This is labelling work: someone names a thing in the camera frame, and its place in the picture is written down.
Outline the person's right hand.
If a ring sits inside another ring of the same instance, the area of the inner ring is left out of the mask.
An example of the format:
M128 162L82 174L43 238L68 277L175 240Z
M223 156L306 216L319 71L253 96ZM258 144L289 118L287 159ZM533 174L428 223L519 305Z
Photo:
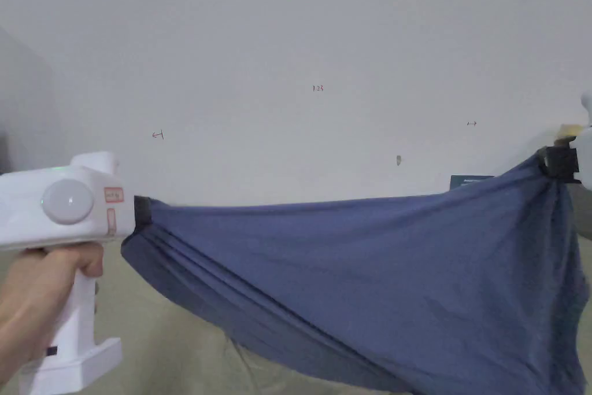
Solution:
M562 124L554 138L554 146L569 146L584 129L582 125Z

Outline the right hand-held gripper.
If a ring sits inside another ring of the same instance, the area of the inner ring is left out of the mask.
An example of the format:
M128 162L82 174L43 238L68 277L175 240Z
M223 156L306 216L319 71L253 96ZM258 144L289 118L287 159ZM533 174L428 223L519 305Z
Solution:
M582 106L588 115L585 129L569 146L545 146L536 152L545 176L566 184L579 184L591 191L591 94L583 94Z

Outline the person's left hand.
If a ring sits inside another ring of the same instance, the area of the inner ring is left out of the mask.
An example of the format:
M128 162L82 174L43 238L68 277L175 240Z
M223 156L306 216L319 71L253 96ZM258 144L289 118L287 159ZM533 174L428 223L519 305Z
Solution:
M1 286L1 386L45 355L77 272L101 277L103 253L102 245L83 243L15 257Z

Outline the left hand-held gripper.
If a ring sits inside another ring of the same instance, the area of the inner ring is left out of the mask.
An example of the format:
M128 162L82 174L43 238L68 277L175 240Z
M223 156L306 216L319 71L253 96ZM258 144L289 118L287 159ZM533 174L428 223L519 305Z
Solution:
M63 167L1 176L1 249L122 241L135 229L134 195L114 153L74 156ZM18 375L20 394L69 394L89 387L123 359L119 338L95 343L95 280L78 272L41 360Z

